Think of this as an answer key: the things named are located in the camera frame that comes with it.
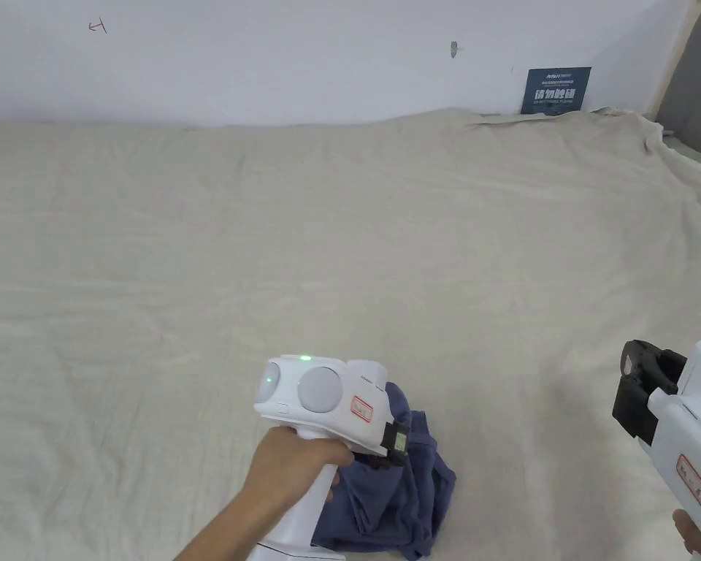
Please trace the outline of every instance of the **white handheld device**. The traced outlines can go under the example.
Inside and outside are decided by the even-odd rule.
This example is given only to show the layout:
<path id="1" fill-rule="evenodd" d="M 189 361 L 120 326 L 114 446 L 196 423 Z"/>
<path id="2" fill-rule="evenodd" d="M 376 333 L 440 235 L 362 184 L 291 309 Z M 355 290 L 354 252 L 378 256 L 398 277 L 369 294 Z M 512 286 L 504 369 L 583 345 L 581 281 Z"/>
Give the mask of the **white handheld device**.
<path id="1" fill-rule="evenodd" d="M 687 360 L 644 341 L 626 343 L 613 416 L 701 530 L 701 341 Z"/>
<path id="2" fill-rule="evenodd" d="M 407 455 L 408 428 L 395 423 L 384 391 L 387 371 L 378 362 L 338 361 L 284 354 L 271 358 L 255 409 L 301 438 L 339 438 L 372 465 L 399 465 Z M 309 492 L 260 541 L 250 561 L 344 560 L 312 545 L 312 536 L 337 466 L 326 465 Z"/>

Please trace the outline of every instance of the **finger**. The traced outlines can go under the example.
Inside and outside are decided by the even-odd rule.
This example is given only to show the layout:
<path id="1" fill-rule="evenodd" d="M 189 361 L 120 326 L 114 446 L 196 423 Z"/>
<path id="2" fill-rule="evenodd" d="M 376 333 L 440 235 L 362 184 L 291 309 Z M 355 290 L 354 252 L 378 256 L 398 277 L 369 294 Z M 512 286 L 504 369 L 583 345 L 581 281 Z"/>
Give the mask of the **finger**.
<path id="1" fill-rule="evenodd" d="M 310 440 L 309 444 L 323 464 L 346 466 L 353 463 L 352 451 L 341 440 L 318 438 Z"/>
<path id="2" fill-rule="evenodd" d="M 673 512 L 675 528 L 683 537 L 688 553 L 698 552 L 701 555 L 701 530 L 691 519 L 688 512 L 678 509 Z"/>

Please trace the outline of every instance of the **red pen mark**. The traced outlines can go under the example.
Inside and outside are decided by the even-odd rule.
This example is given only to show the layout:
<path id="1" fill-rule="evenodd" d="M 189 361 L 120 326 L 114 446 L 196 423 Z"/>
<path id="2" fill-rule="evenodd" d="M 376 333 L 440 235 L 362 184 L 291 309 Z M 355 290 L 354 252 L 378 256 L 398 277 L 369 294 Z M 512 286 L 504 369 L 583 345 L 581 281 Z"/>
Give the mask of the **red pen mark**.
<path id="1" fill-rule="evenodd" d="M 93 25 L 93 24 L 90 24 L 90 23 L 88 24 L 88 28 L 89 28 L 90 30 L 92 30 L 92 31 L 96 31 L 96 28 L 97 28 L 97 27 L 100 27 L 100 26 L 101 26 L 101 29 L 104 30 L 104 33 L 106 33 L 106 32 L 107 32 L 107 29 L 104 27 L 104 22 L 101 21 L 101 18 L 99 18 L 99 23 L 97 23 L 96 25 Z"/>

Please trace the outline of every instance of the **gripper handle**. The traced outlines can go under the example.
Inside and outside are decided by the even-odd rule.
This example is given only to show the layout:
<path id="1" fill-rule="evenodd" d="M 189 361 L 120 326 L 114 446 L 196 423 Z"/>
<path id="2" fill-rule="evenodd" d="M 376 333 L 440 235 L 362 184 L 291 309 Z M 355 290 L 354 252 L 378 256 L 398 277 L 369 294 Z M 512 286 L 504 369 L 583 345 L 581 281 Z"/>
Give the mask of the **gripper handle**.
<path id="1" fill-rule="evenodd" d="M 327 438 L 327 435 L 322 432 L 307 427 L 301 427 L 296 432 L 299 437 L 305 440 Z M 327 492 L 332 486 L 332 479 L 337 469 L 336 465 L 328 464 L 324 466 L 307 494 L 283 515 L 278 526 L 271 530 L 265 536 L 265 539 L 296 548 L 309 548 L 317 522 L 319 522 L 319 516 L 324 507 L 324 502 L 327 499 Z"/>

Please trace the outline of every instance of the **wrinkled fabric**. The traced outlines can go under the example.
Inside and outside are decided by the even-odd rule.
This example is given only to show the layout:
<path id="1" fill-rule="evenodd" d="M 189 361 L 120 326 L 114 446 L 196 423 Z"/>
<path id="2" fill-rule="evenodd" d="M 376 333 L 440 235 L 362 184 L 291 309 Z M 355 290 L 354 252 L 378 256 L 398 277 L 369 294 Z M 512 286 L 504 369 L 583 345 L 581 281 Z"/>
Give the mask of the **wrinkled fabric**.
<path id="1" fill-rule="evenodd" d="M 701 339 L 701 164 L 639 115 L 0 126 L 0 560 L 172 559 L 281 353 L 426 411 L 437 561 L 688 559 L 610 415 L 630 339 Z"/>
<path id="2" fill-rule="evenodd" d="M 340 469 L 340 485 L 322 510 L 314 541 L 339 552 L 399 550 L 415 561 L 431 554 L 456 476 L 437 451 L 426 414 L 412 411 L 394 383 L 386 384 L 395 420 L 410 428 L 403 467 Z"/>

